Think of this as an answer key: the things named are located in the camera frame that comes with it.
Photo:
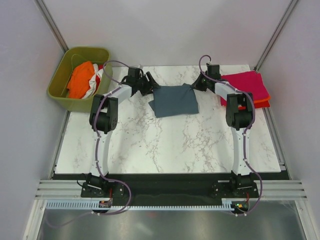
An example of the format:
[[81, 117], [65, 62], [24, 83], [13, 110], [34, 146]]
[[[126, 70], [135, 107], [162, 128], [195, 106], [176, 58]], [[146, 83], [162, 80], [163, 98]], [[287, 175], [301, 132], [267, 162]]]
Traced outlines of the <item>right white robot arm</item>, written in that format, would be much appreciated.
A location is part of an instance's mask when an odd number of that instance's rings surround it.
[[220, 66], [207, 63], [207, 70], [191, 85], [194, 90], [212, 91], [226, 101], [225, 119], [233, 139], [233, 165], [229, 191], [235, 197], [242, 196], [254, 187], [252, 170], [249, 167], [250, 129], [255, 121], [252, 95], [238, 90], [221, 78]]

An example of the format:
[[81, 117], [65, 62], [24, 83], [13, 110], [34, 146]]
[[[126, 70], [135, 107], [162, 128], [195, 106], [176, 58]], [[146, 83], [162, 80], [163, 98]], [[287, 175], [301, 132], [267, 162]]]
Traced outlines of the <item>magenta t-shirt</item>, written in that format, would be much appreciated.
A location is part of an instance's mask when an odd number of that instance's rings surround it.
[[262, 100], [270, 96], [264, 85], [262, 75], [255, 71], [247, 71], [236, 74], [221, 76], [222, 80], [228, 81], [233, 87], [253, 95], [254, 100]]

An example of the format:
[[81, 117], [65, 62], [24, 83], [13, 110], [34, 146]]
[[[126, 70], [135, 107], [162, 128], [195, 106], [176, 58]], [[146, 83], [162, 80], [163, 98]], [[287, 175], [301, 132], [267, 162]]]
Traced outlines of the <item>blue-grey t-shirt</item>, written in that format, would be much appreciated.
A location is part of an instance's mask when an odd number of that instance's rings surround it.
[[156, 118], [199, 113], [199, 104], [190, 84], [162, 86], [153, 91], [153, 100], [149, 106]]

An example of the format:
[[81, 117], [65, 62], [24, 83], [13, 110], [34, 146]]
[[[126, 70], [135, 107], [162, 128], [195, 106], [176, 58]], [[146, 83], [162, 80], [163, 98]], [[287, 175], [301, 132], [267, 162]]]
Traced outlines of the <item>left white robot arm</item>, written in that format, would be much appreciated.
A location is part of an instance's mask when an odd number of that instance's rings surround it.
[[85, 185], [91, 187], [99, 197], [109, 193], [113, 182], [112, 179], [107, 179], [108, 153], [112, 133], [118, 124], [119, 105], [137, 92], [146, 96], [159, 88], [160, 85], [149, 71], [144, 73], [138, 67], [129, 67], [127, 75], [114, 90], [94, 96], [89, 115], [89, 124], [96, 133], [94, 162], [86, 175]]

